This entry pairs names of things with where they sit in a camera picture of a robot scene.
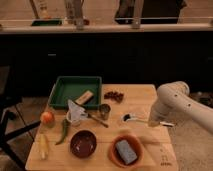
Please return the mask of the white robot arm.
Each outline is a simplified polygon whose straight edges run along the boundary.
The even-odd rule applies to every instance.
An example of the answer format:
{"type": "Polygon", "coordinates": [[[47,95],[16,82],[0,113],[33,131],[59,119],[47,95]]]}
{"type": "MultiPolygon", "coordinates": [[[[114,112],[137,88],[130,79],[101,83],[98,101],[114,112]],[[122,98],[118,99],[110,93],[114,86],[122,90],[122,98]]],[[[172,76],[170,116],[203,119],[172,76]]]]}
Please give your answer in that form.
{"type": "Polygon", "coordinates": [[[157,88],[157,99],[151,106],[148,125],[158,126],[175,109],[187,114],[213,134],[213,109],[191,99],[189,93],[189,86],[183,81],[160,85],[157,88]]]}

